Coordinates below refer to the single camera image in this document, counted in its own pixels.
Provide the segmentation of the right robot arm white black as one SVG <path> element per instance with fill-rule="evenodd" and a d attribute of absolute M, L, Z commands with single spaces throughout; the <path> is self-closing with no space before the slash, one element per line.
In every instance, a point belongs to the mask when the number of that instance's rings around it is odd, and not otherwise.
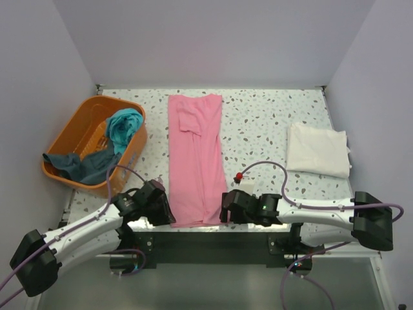
<path fill-rule="evenodd" d="M 288 248 L 296 254 L 326 243 L 358 242 L 367 249 L 392 251 L 392 209 L 367 192 L 341 200 L 294 200 L 280 194 L 257 197 L 235 189 L 221 199 L 221 222 L 263 227 L 289 225 Z"/>

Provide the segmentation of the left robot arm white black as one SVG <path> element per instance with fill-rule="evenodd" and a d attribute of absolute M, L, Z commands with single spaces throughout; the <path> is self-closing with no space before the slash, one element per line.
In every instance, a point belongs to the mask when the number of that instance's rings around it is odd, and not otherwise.
<path fill-rule="evenodd" d="M 137 245 L 131 222 L 146 218 L 153 226 L 175 221 L 165 188 L 156 180 L 129 190 L 83 219 L 54 231 L 26 233 L 10 267 L 29 297 L 45 292 L 60 274 L 104 253 L 127 253 Z"/>

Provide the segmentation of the pink t shirt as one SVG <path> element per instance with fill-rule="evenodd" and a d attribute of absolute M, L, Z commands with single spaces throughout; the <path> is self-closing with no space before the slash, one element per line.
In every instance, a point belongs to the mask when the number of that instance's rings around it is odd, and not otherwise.
<path fill-rule="evenodd" d="M 221 196 L 227 191 L 221 141 L 222 97 L 215 94 L 168 99 L 169 204 L 187 228 L 220 223 Z"/>

